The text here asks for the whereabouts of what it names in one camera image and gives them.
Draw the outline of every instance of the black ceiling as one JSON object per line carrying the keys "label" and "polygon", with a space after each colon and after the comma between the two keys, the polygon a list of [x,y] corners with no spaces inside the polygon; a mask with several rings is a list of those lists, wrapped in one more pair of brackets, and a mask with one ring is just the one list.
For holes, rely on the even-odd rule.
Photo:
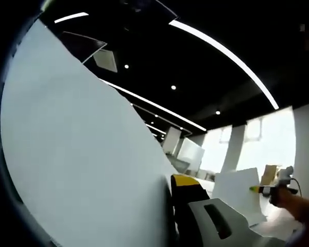
{"label": "black ceiling", "polygon": [[[131,3],[150,5],[142,10],[143,16],[134,17],[126,11]],[[300,31],[300,22],[293,20],[291,11],[285,8],[284,12],[273,12],[277,8],[232,6],[205,0],[162,0],[162,3],[179,21],[211,36],[243,60],[268,87],[280,107],[309,102],[309,52],[304,50],[305,33]],[[208,43],[168,25],[164,12],[156,8],[157,2],[150,0],[125,1],[125,4],[119,0],[76,3],[56,0],[41,19],[58,36],[69,31],[107,42],[105,49],[114,52],[118,73],[99,68],[94,59],[85,63],[90,71],[207,129],[242,124],[273,111],[242,69]],[[89,16],[54,23],[80,12]],[[177,87],[175,91],[170,88],[172,85]],[[183,134],[203,133],[141,100],[121,94],[187,129]],[[221,115],[215,115],[217,109]],[[139,108],[137,111],[146,122],[154,121],[153,125],[159,129],[171,126]]]}

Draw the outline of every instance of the recessed ceiling light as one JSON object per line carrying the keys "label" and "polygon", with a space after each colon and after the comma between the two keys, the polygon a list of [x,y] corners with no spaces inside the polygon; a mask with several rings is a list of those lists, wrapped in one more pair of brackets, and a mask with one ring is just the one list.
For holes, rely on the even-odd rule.
{"label": "recessed ceiling light", "polygon": [[152,105],[152,106],[154,106],[154,107],[157,107],[158,109],[160,109],[160,110],[162,110],[162,111],[164,111],[164,112],[167,112],[167,113],[169,113],[170,115],[175,116],[175,117],[177,117],[177,118],[179,118],[179,119],[181,119],[181,120],[187,122],[188,124],[197,127],[198,129],[200,129],[200,130],[202,130],[202,131],[207,131],[207,129],[205,129],[204,127],[202,127],[202,126],[196,124],[195,122],[190,121],[189,119],[186,119],[185,117],[182,117],[182,116],[179,115],[179,114],[176,114],[175,112],[170,111],[170,110],[167,109],[167,108],[162,107],[161,105],[158,105],[158,104],[156,104],[156,103],[154,103],[154,102],[152,102],[152,101],[150,101],[150,100],[148,100],[148,99],[145,99],[145,98],[141,97],[140,95],[137,95],[137,94],[135,94],[135,93],[132,93],[131,91],[128,91],[128,90],[126,90],[126,89],[124,89],[124,88],[122,88],[122,87],[120,87],[120,86],[117,86],[117,85],[115,85],[115,84],[112,84],[112,83],[110,83],[110,82],[108,82],[108,81],[105,81],[105,80],[103,80],[103,79],[100,79],[100,80],[101,80],[102,82],[106,83],[107,85],[109,85],[109,86],[111,86],[111,87],[114,87],[115,89],[118,89],[118,90],[120,90],[120,91],[123,91],[123,92],[126,93],[126,94],[129,94],[129,95],[131,95],[131,96],[134,96],[135,98],[137,98],[137,99],[139,99],[139,100],[142,100],[142,101],[144,101],[144,102],[146,102],[146,103],[148,103],[148,104],[150,104],[150,105]]}
{"label": "recessed ceiling light", "polygon": [[153,130],[157,130],[158,132],[160,132],[160,133],[162,133],[162,134],[164,134],[164,135],[166,134],[166,132],[164,132],[164,131],[162,131],[162,130],[159,130],[159,129],[157,129],[157,128],[151,126],[151,125],[148,125],[147,123],[146,123],[146,126],[149,127],[149,128],[151,128],[151,129],[153,129]]}
{"label": "recessed ceiling light", "polygon": [[230,58],[235,64],[237,64],[255,82],[255,84],[261,89],[263,94],[270,101],[273,108],[275,110],[279,109],[279,106],[277,105],[275,99],[273,98],[269,90],[266,88],[266,86],[263,84],[263,82],[259,79],[259,77],[257,77],[256,74],[239,57],[237,57],[229,49],[227,49],[225,46],[218,43],[215,39],[212,39],[208,35],[204,34],[203,32],[193,27],[190,27],[184,23],[173,20],[169,24],[174,27],[180,28],[188,33],[193,34],[194,36],[204,40],[205,42],[209,43],[210,45],[214,46],[216,49],[221,51],[224,55]]}
{"label": "recessed ceiling light", "polygon": [[68,16],[66,16],[66,17],[57,19],[57,20],[54,21],[54,22],[55,22],[55,23],[59,23],[59,22],[63,22],[63,21],[69,20],[69,19],[73,19],[73,18],[81,17],[81,16],[86,16],[86,15],[88,15],[88,14],[85,13],[85,12],[77,13],[77,14],[72,14],[72,15],[68,15]]}

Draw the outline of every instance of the yellow object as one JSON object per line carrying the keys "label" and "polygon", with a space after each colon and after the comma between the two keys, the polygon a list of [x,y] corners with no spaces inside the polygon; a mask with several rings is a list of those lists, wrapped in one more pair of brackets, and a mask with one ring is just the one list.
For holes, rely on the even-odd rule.
{"label": "yellow object", "polygon": [[260,188],[259,186],[252,186],[252,187],[249,187],[249,190],[259,193],[259,188]]}
{"label": "yellow object", "polygon": [[187,177],[184,175],[173,174],[176,182],[176,186],[187,186],[187,185],[197,185],[199,184],[197,180],[192,177]]}

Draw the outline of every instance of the hand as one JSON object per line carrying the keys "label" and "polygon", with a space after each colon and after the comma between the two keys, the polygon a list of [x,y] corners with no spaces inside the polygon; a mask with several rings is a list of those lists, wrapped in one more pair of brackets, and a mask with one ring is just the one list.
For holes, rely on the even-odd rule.
{"label": "hand", "polygon": [[286,187],[278,187],[276,192],[270,197],[269,202],[276,207],[287,208],[294,196]]}

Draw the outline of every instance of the person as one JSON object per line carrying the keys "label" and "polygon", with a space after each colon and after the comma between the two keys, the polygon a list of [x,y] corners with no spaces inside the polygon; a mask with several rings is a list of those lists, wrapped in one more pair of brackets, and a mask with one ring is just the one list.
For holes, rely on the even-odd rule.
{"label": "person", "polygon": [[286,247],[309,246],[309,199],[292,195],[286,187],[280,187],[274,205],[286,209],[297,221],[303,223],[302,229],[296,231],[286,242]]}

